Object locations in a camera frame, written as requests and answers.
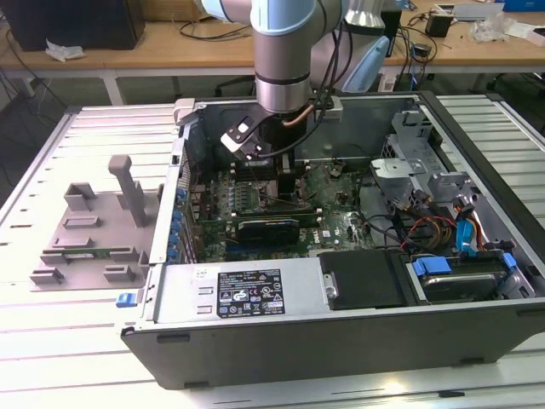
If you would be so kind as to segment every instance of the power supply label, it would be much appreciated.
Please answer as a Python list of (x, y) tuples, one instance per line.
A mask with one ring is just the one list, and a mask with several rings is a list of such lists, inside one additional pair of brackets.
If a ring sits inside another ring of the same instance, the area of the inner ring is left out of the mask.
[(238, 271), (218, 274), (220, 318), (285, 314), (280, 270)]

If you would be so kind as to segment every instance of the copper tube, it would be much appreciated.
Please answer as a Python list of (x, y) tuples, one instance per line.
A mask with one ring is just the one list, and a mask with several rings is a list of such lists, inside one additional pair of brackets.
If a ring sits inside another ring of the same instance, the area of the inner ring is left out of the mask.
[(299, 114), (297, 118), (292, 119), (291, 121), (283, 121), (282, 125), (286, 128), (293, 128), (294, 126), (304, 121), (307, 116), (310, 115), (310, 112), (314, 111), (314, 108), (315, 106), (313, 104), (309, 105), (303, 112)]

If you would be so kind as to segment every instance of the desk leg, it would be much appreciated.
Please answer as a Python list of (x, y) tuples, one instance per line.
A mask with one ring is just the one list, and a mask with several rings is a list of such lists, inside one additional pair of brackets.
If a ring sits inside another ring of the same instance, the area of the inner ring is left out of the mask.
[(399, 70), (391, 70), (390, 67), (384, 67), (381, 75), (381, 82), (378, 85), (378, 92), (393, 92), (393, 86), (398, 78)]
[(115, 75), (115, 72), (105, 72), (102, 76), (102, 80), (104, 81), (104, 85), (106, 86), (106, 91), (108, 91), (112, 105), (125, 105), (125, 98), (123, 97), (123, 93), (119, 88), (118, 78)]
[(469, 92), (473, 92), (475, 94), (478, 94), (482, 91), (480, 91), (483, 87), (483, 82), (486, 79), (486, 74), (477, 74), (477, 77), (475, 77), (475, 80), (473, 81), (473, 85), (469, 89)]
[(32, 98), (34, 89), (31, 86), (31, 82), (26, 78), (11, 78), (9, 81), (15, 86), (21, 95), (25, 98)]
[(179, 100), (181, 98), (181, 87), (178, 77), (170, 77), (170, 79), (172, 80), (172, 88), (174, 89), (174, 98), (175, 100)]

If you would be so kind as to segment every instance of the blue clip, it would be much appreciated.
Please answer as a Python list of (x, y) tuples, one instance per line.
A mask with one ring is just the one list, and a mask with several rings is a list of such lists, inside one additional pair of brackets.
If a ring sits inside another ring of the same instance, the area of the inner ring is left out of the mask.
[(178, 239), (178, 236), (176, 236), (175, 234), (171, 234), (169, 236), (169, 244), (170, 245), (177, 245), (178, 241), (180, 241), (180, 239)]
[(509, 273), (512, 273), (517, 268), (517, 261), (510, 253), (503, 253), (502, 258), (509, 270)]
[(170, 229), (174, 230), (175, 232), (179, 233), (181, 230), (181, 226), (179, 222), (172, 222), (170, 223)]
[(185, 200), (187, 198), (187, 192), (182, 189), (181, 187), (179, 187), (177, 190), (176, 190), (176, 200), (177, 201), (182, 201), (182, 200)]
[(456, 229), (456, 248), (466, 251), (470, 256), (475, 256), (475, 250), (471, 248), (473, 237), (473, 224), (468, 220), (460, 220)]
[(421, 257), (412, 263), (418, 277), (423, 275), (448, 274), (452, 271), (444, 257)]
[(136, 301), (136, 294), (134, 292), (124, 292), (119, 294), (116, 301), (116, 307), (118, 308), (131, 308), (136, 307), (138, 302)]
[(178, 250), (177, 249), (167, 249), (167, 257), (168, 258), (177, 258), (178, 257)]

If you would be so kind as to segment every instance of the metal work table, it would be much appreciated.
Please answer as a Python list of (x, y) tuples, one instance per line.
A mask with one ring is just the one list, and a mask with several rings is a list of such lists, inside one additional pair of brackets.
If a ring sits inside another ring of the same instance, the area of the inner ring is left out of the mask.
[[(507, 105), (484, 96), (440, 98), (541, 223), (545, 222), (542, 138)], [(127, 153), (144, 189), (164, 179), (178, 130), (172, 105), (93, 107), (68, 113), (0, 210), (0, 406), (234, 408), (382, 405), (407, 408), (522, 407), (545, 404), (545, 336), (494, 365), (390, 372), (208, 391), (156, 385), (117, 334), (134, 311), (113, 291), (29, 292), (29, 273), (66, 208), (69, 183), (116, 192), (106, 169)], [(449, 154), (456, 166), (456, 158)]]

